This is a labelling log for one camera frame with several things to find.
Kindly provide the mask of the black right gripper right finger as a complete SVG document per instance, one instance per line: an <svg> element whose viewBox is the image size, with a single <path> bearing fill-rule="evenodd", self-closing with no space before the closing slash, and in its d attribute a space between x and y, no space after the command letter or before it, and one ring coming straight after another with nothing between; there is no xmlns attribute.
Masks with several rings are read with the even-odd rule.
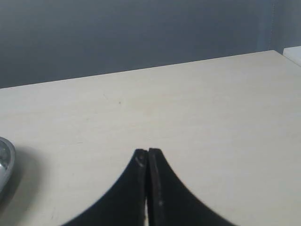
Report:
<svg viewBox="0 0 301 226"><path fill-rule="evenodd" d="M228 226L229 221L202 203L177 177L163 152L148 152L151 226Z"/></svg>

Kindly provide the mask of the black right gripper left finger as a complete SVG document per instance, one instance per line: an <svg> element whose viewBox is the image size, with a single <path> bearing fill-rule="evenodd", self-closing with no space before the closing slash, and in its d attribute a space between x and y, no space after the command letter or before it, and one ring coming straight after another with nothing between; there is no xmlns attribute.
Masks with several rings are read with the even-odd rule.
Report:
<svg viewBox="0 0 301 226"><path fill-rule="evenodd" d="M66 226L143 226L148 152L136 149L115 184Z"/></svg>

